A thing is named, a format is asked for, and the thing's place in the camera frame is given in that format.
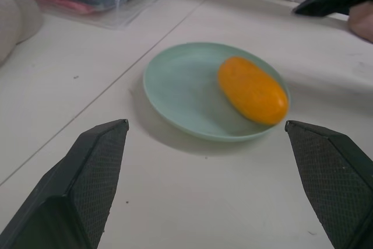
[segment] yellow fruit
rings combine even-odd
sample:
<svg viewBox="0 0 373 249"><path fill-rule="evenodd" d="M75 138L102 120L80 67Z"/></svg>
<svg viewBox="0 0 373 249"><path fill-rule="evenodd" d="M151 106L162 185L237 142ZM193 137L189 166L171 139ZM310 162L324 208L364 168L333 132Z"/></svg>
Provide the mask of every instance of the yellow fruit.
<svg viewBox="0 0 373 249"><path fill-rule="evenodd" d="M248 119L275 125L285 117L288 110L285 91L253 62L229 58L219 68L217 77L231 104Z"/></svg>

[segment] human hand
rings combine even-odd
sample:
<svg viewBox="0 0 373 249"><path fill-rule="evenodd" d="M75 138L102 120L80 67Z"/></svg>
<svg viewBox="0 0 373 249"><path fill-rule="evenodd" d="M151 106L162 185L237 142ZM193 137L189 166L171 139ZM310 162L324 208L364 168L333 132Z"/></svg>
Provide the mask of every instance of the human hand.
<svg viewBox="0 0 373 249"><path fill-rule="evenodd" d="M349 28L373 43L373 2L364 2L350 9Z"/></svg>

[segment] table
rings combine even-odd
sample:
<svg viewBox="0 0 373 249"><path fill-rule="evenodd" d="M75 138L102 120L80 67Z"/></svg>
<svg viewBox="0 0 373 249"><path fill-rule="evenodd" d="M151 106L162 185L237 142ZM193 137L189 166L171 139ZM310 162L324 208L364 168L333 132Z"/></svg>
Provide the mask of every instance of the table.
<svg viewBox="0 0 373 249"><path fill-rule="evenodd" d="M0 185L203 1L159 0L124 31L45 15L0 68Z"/></svg>
<svg viewBox="0 0 373 249"><path fill-rule="evenodd" d="M99 248L332 249L304 194L284 123L253 142L206 142L166 124L142 88L144 68L169 46L234 45L285 77L293 97L288 119L345 132L372 151L372 46L349 34L343 18L293 17L289 5L275 2L207 0L195 9L0 187L0 230L81 132L127 118Z"/></svg>

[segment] plate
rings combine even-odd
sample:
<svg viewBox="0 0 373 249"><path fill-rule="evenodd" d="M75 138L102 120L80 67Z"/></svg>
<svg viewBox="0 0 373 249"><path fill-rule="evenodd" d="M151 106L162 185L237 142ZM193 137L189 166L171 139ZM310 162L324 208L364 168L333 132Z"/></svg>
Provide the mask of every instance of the plate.
<svg viewBox="0 0 373 249"><path fill-rule="evenodd" d="M277 71L260 58L216 43L176 45L158 54L143 77L147 98L170 124L199 138L238 142L257 138L273 126L243 117L227 100L217 81L219 66L232 56L250 59L290 94Z"/></svg>

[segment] plate rim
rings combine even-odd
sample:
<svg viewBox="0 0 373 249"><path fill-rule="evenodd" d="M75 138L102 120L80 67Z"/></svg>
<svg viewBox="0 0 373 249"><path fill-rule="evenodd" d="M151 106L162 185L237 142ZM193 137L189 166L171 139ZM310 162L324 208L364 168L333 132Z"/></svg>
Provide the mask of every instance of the plate rim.
<svg viewBox="0 0 373 249"><path fill-rule="evenodd" d="M284 84L284 88L283 90L285 91L286 95L287 95L287 99L288 99L288 103L289 103L289 107L288 107L288 110L286 112L286 115L289 113L290 111L290 105L291 105L291 96L290 96L290 91L289 91L289 88L287 86L287 83L285 82L285 80L282 78L282 76L279 74L279 72L274 68L272 67L270 64L268 64L266 61L264 61L263 59L257 57L256 55L252 54L251 52L248 52L246 50L243 50L243 49L240 49L240 48L237 48L237 47L233 47L233 46L230 46L230 45L227 45L227 44L222 44L222 43L214 43L214 42L188 42L188 43L182 43L182 44L177 44L177 45L173 45L171 47L168 47L166 49L164 49L163 51L159 52L157 55L155 55L151 60L150 62L148 63L148 65L146 66L144 72L143 72L143 88L144 88L144 92L145 92L145 95L148 99L148 101L150 102L150 104L152 105L152 107L155 109L155 111L163 118L165 119L168 123L170 123L171 125L177 127L178 129L188 133L188 134L191 134L195 137L200 137L200 138L203 138L203 139L208 139L208 140L211 140L211 141L220 141L220 142L240 142L240 141L247 141L247 140L250 140L250 139L254 139L254 138L257 138L257 137L260 137L268 132L270 132L271 130L273 130L276 126L279 125L276 124L276 125L272 125L271 127L268 127L268 129L266 129L265 131L262 131L262 132L258 132L258 133L255 133L255 134L250 134L250 135L243 135L243 136L220 136L220 135L215 135L215 134L208 134L208 133L204 133L204 132L200 132L200 131L194 131L194 130L191 130L191 129L188 129L188 128L185 128L183 125L180 125L178 124L177 122L169 119L165 114L163 114L161 112L161 110L159 110L157 108L157 106L152 102L152 98L150 97L150 94L147 90L147 86L146 86L146 81L147 81L147 76L149 75L149 66L150 64L160 55L164 54L165 52L167 51L170 51L172 50L173 48L176 48L176 47L180 47L180 46L183 46L183 45L199 45L199 44L208 44L208 45L217 45L217 46L223 46L223 47L229 47L229 48L232 48L232 49L236 49L236 50L239 50L239 51L243 51L253 57L255 57L255 59L265 63L266 65L268 65L270 68L272 68L279 76L282 84Z"/></svg>

